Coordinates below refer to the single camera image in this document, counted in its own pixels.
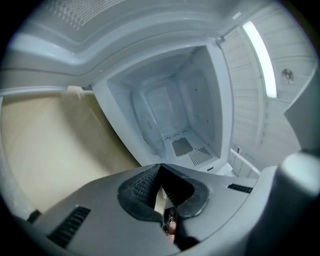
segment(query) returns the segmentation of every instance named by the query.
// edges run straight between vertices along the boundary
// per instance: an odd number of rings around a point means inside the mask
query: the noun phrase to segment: vent slot
[[[70,215],[48,236],[55,244],[66,248],[82,223],[90,213],[90,209],[77,206]]]
[[[196,46],[193,48],[193,50],[190,52],[191,55],[196,54],[200,49],[202,48],[202,46]]]
[[[195,149],[189,153],[194,166],[200,165],[212,158],[212,155],[206,150],[205,147]]]
[[[237,184],[230,184],[228,187],[228,189],[232,189],[232,190],[236,190],[236,191],[241,191],[241,192],[245,192],[245,193],[251,193],[252,191],[252,187],[247,187],[247,186],[241,186],[241,185],[237,185]]]

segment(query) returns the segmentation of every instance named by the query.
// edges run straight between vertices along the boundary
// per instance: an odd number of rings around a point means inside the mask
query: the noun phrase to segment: air vent
[[[89,213],[90,209],[77,206],[48,238],[62,248],[66,248]]]
[[[197,47],[194,47],[193,50],[190,52],[190,54],[196,54],[200,49],[202,48],[202,46],[197,46]]]
[[[51,0],[43,4],[57,19],[79,30],[100,13],[123,1],[125,0]]]
[[[200,165],[212,158],[212,155],[206,150],[205,147],[195,149],[189,153],[194,166]]]
[[[253,188],[247,187],[247,186],[241,186],[241,185],[237,185],[237,184],[230,184],[228,186],[228,189],[237,190],[237,191],[241,191],[241,192],[245,192],[245,193],[250,193]]]

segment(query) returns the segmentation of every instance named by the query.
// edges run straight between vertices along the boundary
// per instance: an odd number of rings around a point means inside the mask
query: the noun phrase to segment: white plastic wall
[[[221,37],[267,2],[43,1],[8,45],[0,96],[86,87],[119,61],[164,39]]]
[[[262,8],[248,20],[255,25],[269,53],[277,98],[267,97],[255,51],[241,27],[230,32],[221,47],[234,96],[232,142],[241,149],[241,155],[262,170],[300,150],[284,112],[309,82],[318,63],[307,36],[280,3]],[[293,72],[293,81],[282,76],[284,69]]]
[[[257,179],[261,173],[252,163],[232,148],[230,149],[228,163],[232,167],[232,172],[238,177]]]
[[[205,171],[226,164],[233,102],[226,62],[214,40],[146,49],[116,65],[92,88],[140,164],[164,162]],[[166,136],[175,137],[180,130],[182,135],[188,127],[194,135],[183,136],[195,140],[195,148],[208,147],[212,155],[201,166],[194,166],[188,155],[176,157],[166,141]]]

